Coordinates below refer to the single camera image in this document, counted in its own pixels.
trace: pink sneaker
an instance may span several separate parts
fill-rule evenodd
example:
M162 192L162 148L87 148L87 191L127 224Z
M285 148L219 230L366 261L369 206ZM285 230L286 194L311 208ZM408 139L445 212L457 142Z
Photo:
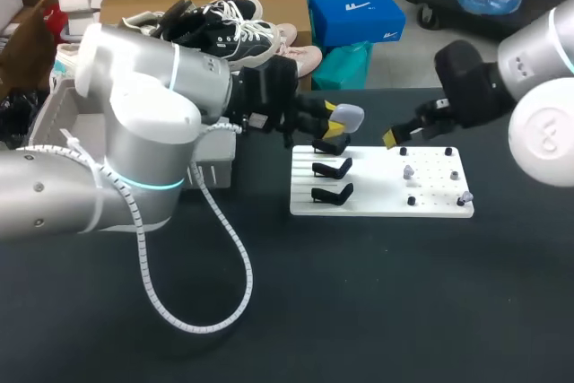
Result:
M277 24L275 26L281 35L281 43L285 44L287 47L293 45L295 39L297 38L297 28L292 24Z
M317 47L287 47L281 44L279 51L277 51L279 56L287 57L297 62L297 71L299 72L299 78L309 75L315 69L319 67L321 61L323 60L323 53Z

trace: white pegboard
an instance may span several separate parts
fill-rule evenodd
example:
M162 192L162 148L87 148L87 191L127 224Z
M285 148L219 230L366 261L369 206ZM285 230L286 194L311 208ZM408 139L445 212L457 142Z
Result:
M347 147L340 156L314 152L311 146L293 148L291 165L291 213L294 215L370 216L370 217L442 217L470 218L472 203L458 206L457 199L469 190L458 150L445 155L447 147L400 148ZM339 168L352 158L352 167L341 179L315 177L314 162ZM403 179L406 165L414 169L412 179ZM458 179L450 179L452 171ZM353 183L354 192L342 206L314 203L313 187L340 193ZM416 204L407 203L409 196Z

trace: black sneaker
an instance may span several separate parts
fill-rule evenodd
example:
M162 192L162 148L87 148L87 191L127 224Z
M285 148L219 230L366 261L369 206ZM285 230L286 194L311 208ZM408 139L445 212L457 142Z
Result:
M263 6L258 0L214 0L205 6L184 13L166 27L161 37L184 47L193 44L196 34L206 26L228 20L261 20Z
M281 46L281 35L268 22L221 21L196 35L191 48L227 60L230 70L258 67Z

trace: robotic arm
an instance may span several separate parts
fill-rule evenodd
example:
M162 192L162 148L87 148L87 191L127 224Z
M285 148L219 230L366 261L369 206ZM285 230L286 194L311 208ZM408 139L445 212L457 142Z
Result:
M297 85L297 66L284 57L232 74L220 58L92 25L80 48L75 88L104 113L105 158L91 161L84 152L89 163L82 165L52 146L1 152L2 239L135 231L125 199L107 178L98 181L108 174L129 187L144 230L159 229L189 175L201 125L221 116L231 124L216 128L278 131L286 144L295 131L322 139L361 125L362 109L298 95ZM68 142L82 152L81 143Z
M531 177L574 186L574 0L567 0L500 43L497 63L459 40L435 56L445 98L415 110L384 135L387 148L421 133L480 126L512 113L509 145Z

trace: cart wheel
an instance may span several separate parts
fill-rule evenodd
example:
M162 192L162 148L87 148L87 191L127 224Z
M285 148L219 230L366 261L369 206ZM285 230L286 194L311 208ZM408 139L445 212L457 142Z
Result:
M440 29L439 17L427 4L423 4L416 14L416 22L425 30Z

